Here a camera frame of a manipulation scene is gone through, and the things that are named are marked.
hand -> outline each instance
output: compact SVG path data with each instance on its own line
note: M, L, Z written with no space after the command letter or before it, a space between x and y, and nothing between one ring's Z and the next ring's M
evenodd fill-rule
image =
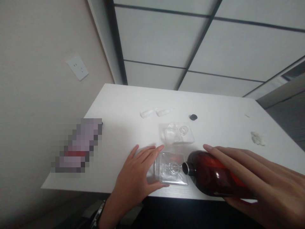
M148 184L146 175L150 166L156 160L164 145L159 147L150 146L141 150L136 156L139 145L136 145L127 157L120 171L115 187L106 201L99 228L114 228L118 221L133 207L140 204L142 200L152 192L167 184L155 182Z
M265 228L305 228L305 176L244 149L204 149L233 172L257 197L257 203L224 198Z

brown bottle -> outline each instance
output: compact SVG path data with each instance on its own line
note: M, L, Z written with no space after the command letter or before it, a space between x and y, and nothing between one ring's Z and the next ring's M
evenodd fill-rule
M182 164L182 169L206 195L256 199L243 182L210 153L192 152L187 162Z

black bottle cap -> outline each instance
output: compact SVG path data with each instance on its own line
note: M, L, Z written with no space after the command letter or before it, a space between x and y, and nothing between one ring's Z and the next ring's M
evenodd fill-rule
M190 119L193 120L193 121L195 121L197 118L198 118L198 117L197 117L197 115L195 115L195 114L192 114L192 115L190 116Z
M189 176L194 176L196 169L193 163L190 162L184 162L182 164L182 171L184 174L189 175Z

red label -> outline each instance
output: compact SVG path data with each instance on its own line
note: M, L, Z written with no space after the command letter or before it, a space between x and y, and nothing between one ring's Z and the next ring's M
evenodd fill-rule
M64 156L86 156L86 151L65 151Z

white table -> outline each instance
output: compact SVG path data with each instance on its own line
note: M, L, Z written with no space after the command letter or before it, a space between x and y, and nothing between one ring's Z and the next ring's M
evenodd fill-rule
M175 108L170 114L141 118L139 112ZM192 121L189 115L196 114ZM165 144L161 134L170 122L188 122L195 142L183 147L165 146L164 151L188 155L207 143L212 146L249 149L268 160L305 174L305 152L253 99L105 84L85 118L102 118L103 133L94 160L85 173L50 173L42 188L110 193L131 149L139 144ZM265 147L252 142L251 131L267 140ZM189 186L171 185L151 196L222 200Z

